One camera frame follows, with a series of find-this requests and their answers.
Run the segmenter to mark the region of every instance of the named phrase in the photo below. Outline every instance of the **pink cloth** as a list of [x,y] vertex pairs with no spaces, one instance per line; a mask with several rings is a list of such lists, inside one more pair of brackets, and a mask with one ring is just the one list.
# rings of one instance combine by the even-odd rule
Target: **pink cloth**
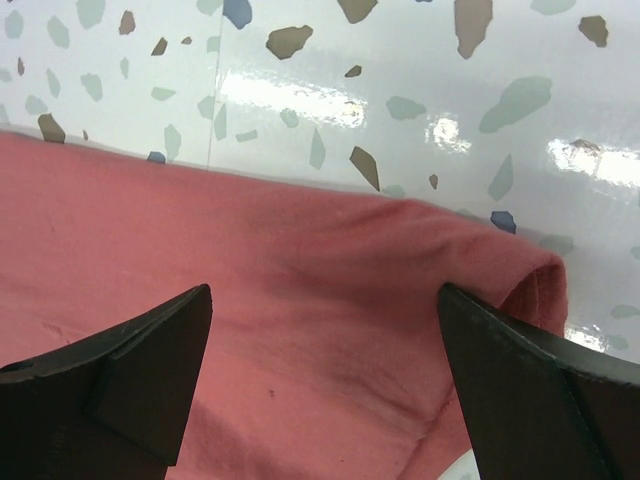
[[0,218],[0,365],[211,285],[172,480],[436,479],[469,448],[438,288],[566,317],[557,256],[413,200],[3,134]]

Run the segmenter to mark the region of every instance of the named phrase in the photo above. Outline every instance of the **black plastic jaw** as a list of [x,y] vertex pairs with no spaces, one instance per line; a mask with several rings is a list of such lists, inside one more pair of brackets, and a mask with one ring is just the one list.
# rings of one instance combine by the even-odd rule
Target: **black plastic jaw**
[[640,365],[502,314],[453,285],[438,312],[480,475],[640,478]]
[[162,480],[211,326],[207,285],[0,369],[0,479]]

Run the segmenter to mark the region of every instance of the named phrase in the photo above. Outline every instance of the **red towel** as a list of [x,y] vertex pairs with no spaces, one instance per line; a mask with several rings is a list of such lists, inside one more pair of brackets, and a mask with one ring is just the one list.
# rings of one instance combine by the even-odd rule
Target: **red towel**
[[469,448],[438,288],[557,334],[567,313],[557,256],[414,200],[5,134],[0,218],[0,365],[211,285],[173,480],[436,479]]

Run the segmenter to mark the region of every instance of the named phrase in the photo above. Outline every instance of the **terrazzo pattern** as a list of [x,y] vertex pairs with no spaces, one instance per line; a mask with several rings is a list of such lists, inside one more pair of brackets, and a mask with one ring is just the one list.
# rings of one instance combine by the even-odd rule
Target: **terrazzo pattern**
[[567,336],[640,361],[632,2],[154,5],[0,4],[0,128],[444,206],[562,255]]

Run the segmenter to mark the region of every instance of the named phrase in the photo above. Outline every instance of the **pink fabric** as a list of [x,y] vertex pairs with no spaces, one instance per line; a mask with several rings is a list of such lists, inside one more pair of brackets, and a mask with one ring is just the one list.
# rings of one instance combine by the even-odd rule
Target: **pink fabric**
[[0,218],[0,365],[211,285],[173,480],[436,479],[469,448],[438,288],[566,317],[557,256],[413,200],[4,134]]

